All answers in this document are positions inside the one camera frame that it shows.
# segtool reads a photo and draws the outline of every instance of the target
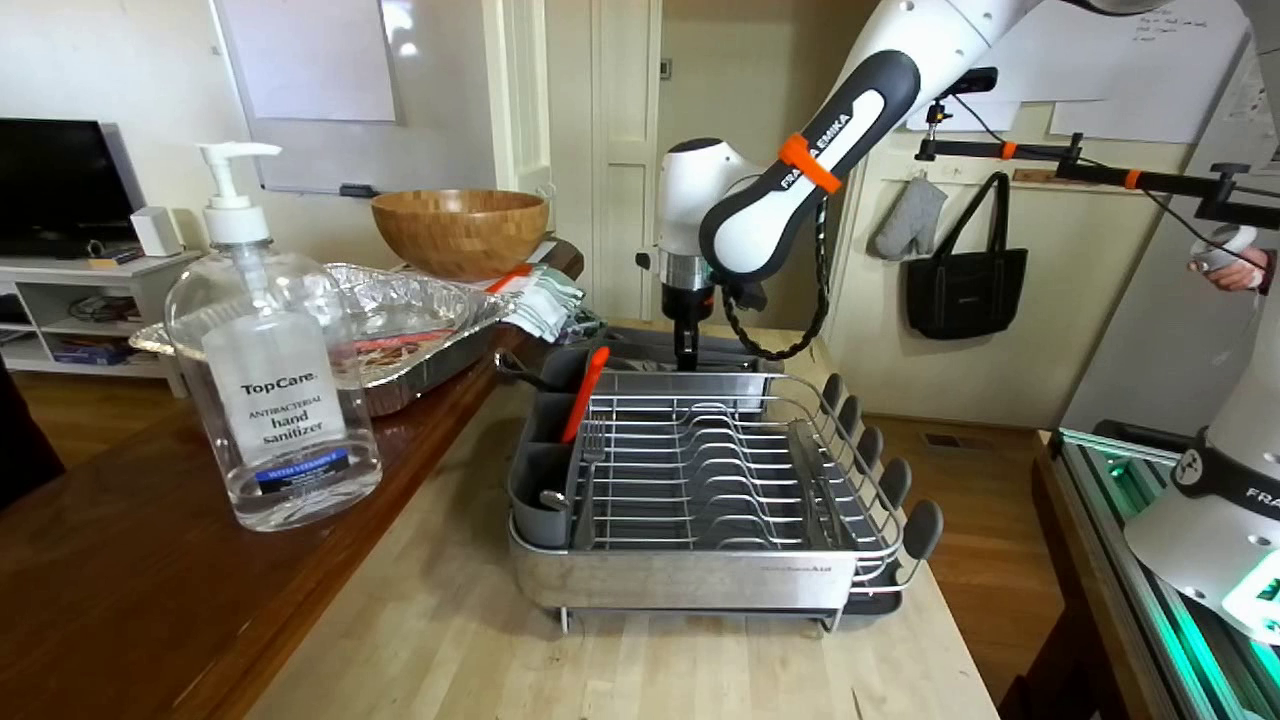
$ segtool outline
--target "metal dish rack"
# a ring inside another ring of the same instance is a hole
[[[542,398],[518,455],[512,560],[542,609],[895,609],[903,518],[813,385],[776,372],[605,372],[580,437]]]

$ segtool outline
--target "bottle label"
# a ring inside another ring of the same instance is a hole
[[[236,316],[204,335],[240,459],[259,485],[350,462],[330,342],[308,310]]]

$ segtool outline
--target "hand sanitizer bottle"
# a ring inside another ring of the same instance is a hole
[[[204,145],[214,246],[171,282],[166,327],[236,518],[283,532],[364,499],[379,451],[353,351],[359,308],[318,261],[271,246],[264,212],[236,192],[236,156],[282,148]]]

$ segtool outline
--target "bag handle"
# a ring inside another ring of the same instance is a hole
[[[986,181],[986,188],[968,199],[968,208],[961,212],[961,219],[948,226],[944,242],[931,250],[931,261],[952,257],[964,222],[974,219],[974,212],[988,199],[988,192],[996,188],[996,212],[992,212],[992,234],[988,234],[988,250],[1003,250],[1008,240],[1008,177],[992,171]]]

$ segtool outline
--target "wooden floor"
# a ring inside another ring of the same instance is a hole
[[[22,374],[33,415],[67,466],[122,439],[139,437],[179,404],[170,385]],[[956,623],[999,700],[1043,644],[1059,592],[1033,510],[1037,433],[956,426],[922,419],[872,419],[888,437],[888,455],[915,473],[915,494],[948,510],[948,537],[931,570]]]

